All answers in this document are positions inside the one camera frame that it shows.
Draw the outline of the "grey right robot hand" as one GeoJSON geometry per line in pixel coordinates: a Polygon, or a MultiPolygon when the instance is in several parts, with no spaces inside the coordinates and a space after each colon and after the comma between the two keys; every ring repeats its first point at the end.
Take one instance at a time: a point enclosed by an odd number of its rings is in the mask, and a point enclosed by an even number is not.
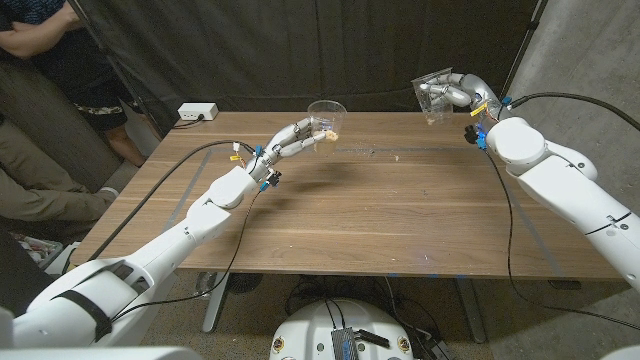
{"type": "Polygon", "coordinates": [[[441,122],[453,107],[469,107],[480,126],[488,131],[500,120],[500,102],[491,88],[473,74],[452,73],[450,68],[412,81],[416,98],[430,122],[441,122]]]}

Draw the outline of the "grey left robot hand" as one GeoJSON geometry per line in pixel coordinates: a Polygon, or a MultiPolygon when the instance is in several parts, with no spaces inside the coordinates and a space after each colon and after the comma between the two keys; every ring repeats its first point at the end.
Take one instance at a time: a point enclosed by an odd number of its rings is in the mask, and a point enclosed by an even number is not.
{"type": "Polygon", "coordinates": [[[269,143],[247,164],[247,173],[256,181],[265,179],[269,169],[282,158],[291,157],[316,143],[331,143],[338,139],[333,130],[323,130],[321,121],[307,117],[276,133],[269,143]]]}

